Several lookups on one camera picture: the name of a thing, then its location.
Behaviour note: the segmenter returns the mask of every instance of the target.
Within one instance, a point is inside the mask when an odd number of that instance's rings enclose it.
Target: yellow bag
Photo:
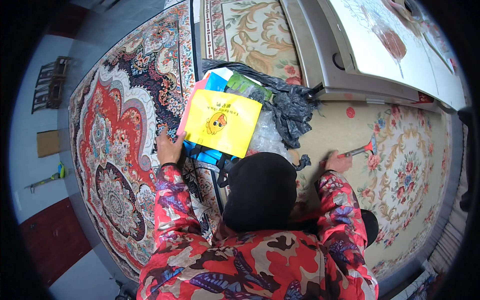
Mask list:
[[[261,108],[242,96],[197,90],[185,125],[186,140],[244,158]]]

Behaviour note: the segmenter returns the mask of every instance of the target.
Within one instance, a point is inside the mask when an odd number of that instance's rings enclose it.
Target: red sticker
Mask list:
[[[353,108],[347,108],[347,117],[350,119],[355,117],[355,110]]]

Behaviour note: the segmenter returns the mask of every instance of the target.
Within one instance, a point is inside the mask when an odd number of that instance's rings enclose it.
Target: floral carpet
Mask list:
[[[292,35],[278,0],[202,0],[202,57],[242,62],[302,84]]]
[[[133,30],[70,99],[72,156],[85,206],[114,261],[135,281],[154,251],[155,136],[168,126],[176,137],[196,81],[191,15],[183,1]],[[184,176],[201,203],[191,170],[187,161]]]
[[[319,203],[311,187],[316,163],[329,151],[366,145],[376,134],[377,155],[354,156],[345,177],[360,207],[378,218],[380,231],[365,250],[365,262],[381,280],[415,256],[438,216],[451,161],[450,116],[398,105],[329,102],[314,111],[310,125],[297,149],[312,160],[298,172],[297,201],[306,204],[298,205],[299,211]]]

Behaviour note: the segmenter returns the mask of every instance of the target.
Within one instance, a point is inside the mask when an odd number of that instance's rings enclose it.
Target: pink paper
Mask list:
[[[185,125],[187,124],[188,113],[190,112],[190,106],[192,104],[193,95],[195,94],[196,90],[205,89],[207,81],[208,81],[208,77],[205,78],[205,79],[202,79],[200,81],[197,81],[195,83],[195,87],[193,87],[193,92],[190,94],[190,97],[188,98],[187,106],[185,107],[185,110],[183,111],[183,115],[180,119],[180,125],[179,125],[179,128],[177,130],[177,134],[180,134],[180,133],[185,131]]]

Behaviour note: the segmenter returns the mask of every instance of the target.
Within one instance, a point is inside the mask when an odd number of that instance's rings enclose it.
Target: red camouflage jacket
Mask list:
[[[181,172],[163,166],[156,178],[157,250],[141,270],[137,299],[377,299],[351,186],[333,171],[316,185],[322,210],[317,236],[261,230],[210,245],[200,235]]]

